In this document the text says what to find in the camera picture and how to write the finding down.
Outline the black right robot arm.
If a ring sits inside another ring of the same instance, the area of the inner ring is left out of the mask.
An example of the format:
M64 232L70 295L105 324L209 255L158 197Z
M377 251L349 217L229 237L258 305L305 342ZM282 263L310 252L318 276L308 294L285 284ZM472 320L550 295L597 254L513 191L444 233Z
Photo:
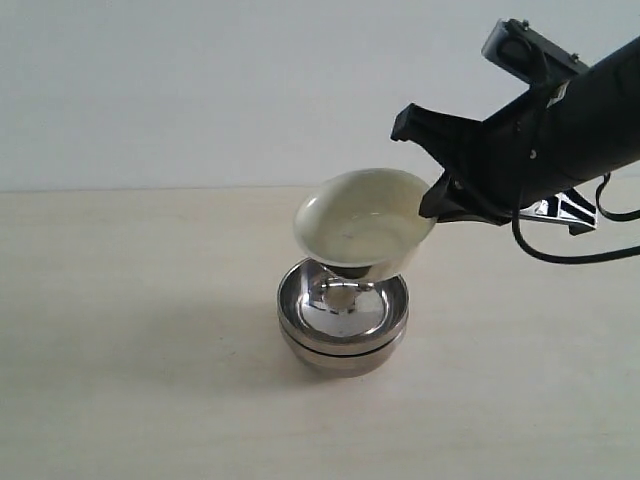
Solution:
M553 71L532 41L504 39L500 65L529 88L483 121L409 104L391 139L413 142L444 173L419 213L439 222L497 226L533 203L639 158L639 42L633 40L580 72Z

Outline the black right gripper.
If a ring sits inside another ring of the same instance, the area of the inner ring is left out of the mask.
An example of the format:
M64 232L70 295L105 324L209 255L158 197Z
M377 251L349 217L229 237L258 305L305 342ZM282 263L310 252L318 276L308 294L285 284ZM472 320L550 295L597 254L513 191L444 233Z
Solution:
M580 103L568 85L527 92L483 120L409 103L394 142L412 142L444 168L418 214L437 223L502 226L516 210L580 184Z

